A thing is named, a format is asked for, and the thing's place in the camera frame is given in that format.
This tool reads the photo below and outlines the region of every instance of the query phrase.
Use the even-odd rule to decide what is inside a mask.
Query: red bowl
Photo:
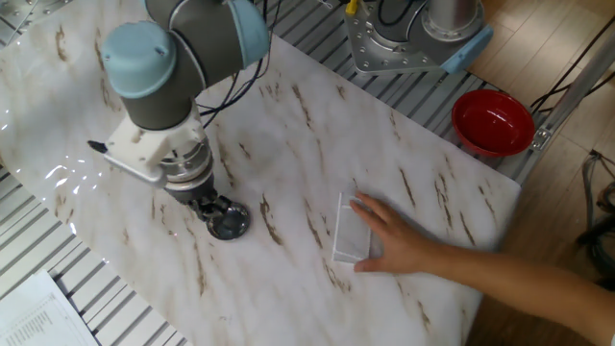
[[[453,126],[461,142],[489,157],[519,154],[534,138],[528,110],[503,92],[475,90],[453,106]]]

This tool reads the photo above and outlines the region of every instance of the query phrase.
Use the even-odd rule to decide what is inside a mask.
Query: paper sheet
[[[2,346],[98,346],[49,273],[31,276],[0,301]]]

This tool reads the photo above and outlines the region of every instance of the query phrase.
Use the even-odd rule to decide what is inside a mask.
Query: human arm
[[[370,210],[353,210],[382,240],[383,256],[356,264],[357,272],[426,272],[475,288],[522,312],[569,327],[597,345],[615,334],[615,295],[548,265],[430,240],[385,203],[358,193]]]

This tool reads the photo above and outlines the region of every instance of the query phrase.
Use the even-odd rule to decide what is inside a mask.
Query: yellow connector
[[[357,0],[350,0],[346,5],[346,13],[350,15],[357,13]]]

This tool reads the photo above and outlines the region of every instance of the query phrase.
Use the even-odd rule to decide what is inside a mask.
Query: human hand
[[[379,259],[365,259],[355,264],[356,272],[382,271],[414,273],[425,267],[438,253],[440,244],[412,229],[404,219],[384,202],[358,192],[362,207],[351,201],[352,209],[382,240],[384,254]]]

